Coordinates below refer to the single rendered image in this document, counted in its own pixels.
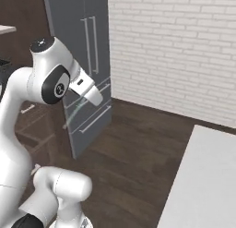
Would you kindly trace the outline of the dark wooden drawer front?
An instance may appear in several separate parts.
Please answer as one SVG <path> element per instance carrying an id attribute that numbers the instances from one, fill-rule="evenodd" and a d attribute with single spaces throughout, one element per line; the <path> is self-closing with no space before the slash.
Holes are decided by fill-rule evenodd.
<path id="1" fill-rule="evenodd" d="M 63 105 L 37 103 L 24 114 L 19 114 L 15 129 L 18 133 L 29 135 L 33 138 L 44 139 L 51 135 L 63 135 L 65 122 Z"/>
<path id="2" fill-rule="evenodd" d="M 36 163 L 41 167 L 56 165 L 58 159 L 72 157 L 70 140 L 66 130 L 61 137 L 51 135 L 44 139 L 38 139 L 17 132 L 17 138 L 29 152 L 33 168 Z"/>

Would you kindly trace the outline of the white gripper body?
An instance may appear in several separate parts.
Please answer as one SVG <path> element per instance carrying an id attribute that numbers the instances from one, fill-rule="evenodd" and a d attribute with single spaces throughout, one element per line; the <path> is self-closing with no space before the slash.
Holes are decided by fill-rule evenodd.
<path id="1" fill-rule="evenodd" d="M 96 86 L 81 89 L 82 96 L 93 105 L 99 105 L 103 101 L 103 97 Z"/>

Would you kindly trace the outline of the grey fridge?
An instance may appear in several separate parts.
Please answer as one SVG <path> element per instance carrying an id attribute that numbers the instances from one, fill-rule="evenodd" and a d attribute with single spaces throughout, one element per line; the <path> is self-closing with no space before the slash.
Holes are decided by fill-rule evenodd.
<path id="1" fill-rule="evenodd" d="M 88 19 L 91 78 L 98 89 L 105 84 L 111 85 L 111 90 L 105 91 L 106 98 L 103 98 L 103 101 L 97 106 L 82 98 L 78 103 L 64 108 L 66 119 L 64 129 L 68 131 L 72 156 L 76 159 L 112 121 L 111 108 L 84 134 L 79 132 L 79 129 L 86 127 L 105 110 L 106 105 L 112 105 L 108 0 L 44 0 L 44 2 L 50 33 L 65 44 L 87 74 L 89 74 L 87 45 L 84 22 L 81 19 Z M 92 20 L 89 18 L 92 16 L 96 17 L 99 74 L 94 72 L 94 35 Z"/>

